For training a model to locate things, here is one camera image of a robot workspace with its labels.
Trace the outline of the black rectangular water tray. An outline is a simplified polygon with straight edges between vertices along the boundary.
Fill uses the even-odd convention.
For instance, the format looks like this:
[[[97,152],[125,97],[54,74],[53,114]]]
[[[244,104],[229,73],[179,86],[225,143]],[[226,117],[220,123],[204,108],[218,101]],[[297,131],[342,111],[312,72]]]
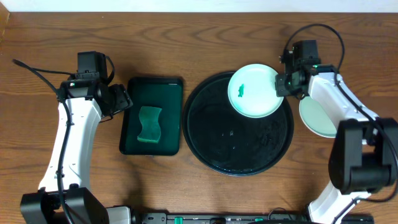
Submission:
[[[135,77],[129,80],[127,93],[133,105],[124,112],[119,150],[125,155],[173,156],[180,146],[183,83],[179,78]],[[137,140],[142,126],[142,106],[161,108],[160,141],[157,144]]]

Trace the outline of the mint green plate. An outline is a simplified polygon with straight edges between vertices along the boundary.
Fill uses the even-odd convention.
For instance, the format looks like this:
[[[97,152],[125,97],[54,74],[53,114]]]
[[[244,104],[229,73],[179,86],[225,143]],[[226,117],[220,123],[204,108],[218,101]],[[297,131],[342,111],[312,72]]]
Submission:
[[[275,76],[270,66],[255,63],[237,70],[228,83],[232,107],[248,118],[263,118],[275,112],[283,97],[277,96]]]
[[[337,130],[321,105],[307,96],[299,103],[299,113],[306,127],[324,138],[335,138]]]

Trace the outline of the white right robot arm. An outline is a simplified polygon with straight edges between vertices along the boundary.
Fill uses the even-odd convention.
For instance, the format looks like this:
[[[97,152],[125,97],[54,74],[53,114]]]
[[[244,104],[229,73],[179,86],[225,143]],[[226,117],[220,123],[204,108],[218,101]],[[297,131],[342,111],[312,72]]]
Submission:
[[[380,118],[348,89],[332,65],[289,68],[275,77],[277,96],[303,93],[320,104],[337,133],[328,162],[330,182],[307,207],[312,223],[341,223],[359,202],[397,185],[397,121]]]

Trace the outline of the green scrub sponge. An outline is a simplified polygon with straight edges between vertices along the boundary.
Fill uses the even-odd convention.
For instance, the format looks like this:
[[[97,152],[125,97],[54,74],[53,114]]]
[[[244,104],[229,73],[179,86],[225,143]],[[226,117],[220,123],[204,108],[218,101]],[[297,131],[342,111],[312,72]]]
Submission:
[[[159,116],[162,109],[153,106],[142,106],[139,111],[139,121],[142,129],[137,140],[144,143],[157,144],[161,137]]]

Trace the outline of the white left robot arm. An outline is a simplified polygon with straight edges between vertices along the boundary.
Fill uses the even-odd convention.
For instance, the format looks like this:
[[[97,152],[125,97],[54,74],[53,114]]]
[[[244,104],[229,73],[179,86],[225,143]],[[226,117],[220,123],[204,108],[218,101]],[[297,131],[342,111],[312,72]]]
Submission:
[[[58,129],[47,171],[36,193],[24,194],[26,223],[132,223],[127,206],[106,208],[90,191],[90,162],[101,119],[132,106],[122,84],[65,81],[57,89]]]

